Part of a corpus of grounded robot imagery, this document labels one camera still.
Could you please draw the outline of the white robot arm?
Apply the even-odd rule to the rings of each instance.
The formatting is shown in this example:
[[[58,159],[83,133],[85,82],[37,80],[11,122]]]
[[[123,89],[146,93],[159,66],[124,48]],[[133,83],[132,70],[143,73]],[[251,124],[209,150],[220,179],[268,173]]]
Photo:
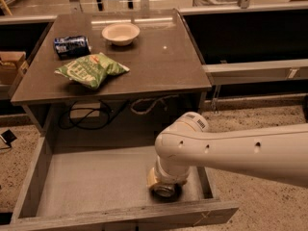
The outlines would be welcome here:
[[[155,140],[157,160],[147,187],[184,185],[191,167],[210,167],[300,187],[308,186],[308,124],[211,133],[188,112]]]

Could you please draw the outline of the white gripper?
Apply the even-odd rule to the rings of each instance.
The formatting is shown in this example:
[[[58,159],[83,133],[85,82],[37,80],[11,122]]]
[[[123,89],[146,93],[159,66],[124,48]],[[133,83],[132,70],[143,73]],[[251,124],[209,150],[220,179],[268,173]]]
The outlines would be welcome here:
[[[146,178],[146,186],[150,191],[159,184],[185,185],[190,174],[190,168],[178,166],[173,162],[157,158],[155,166],[149,170]]]

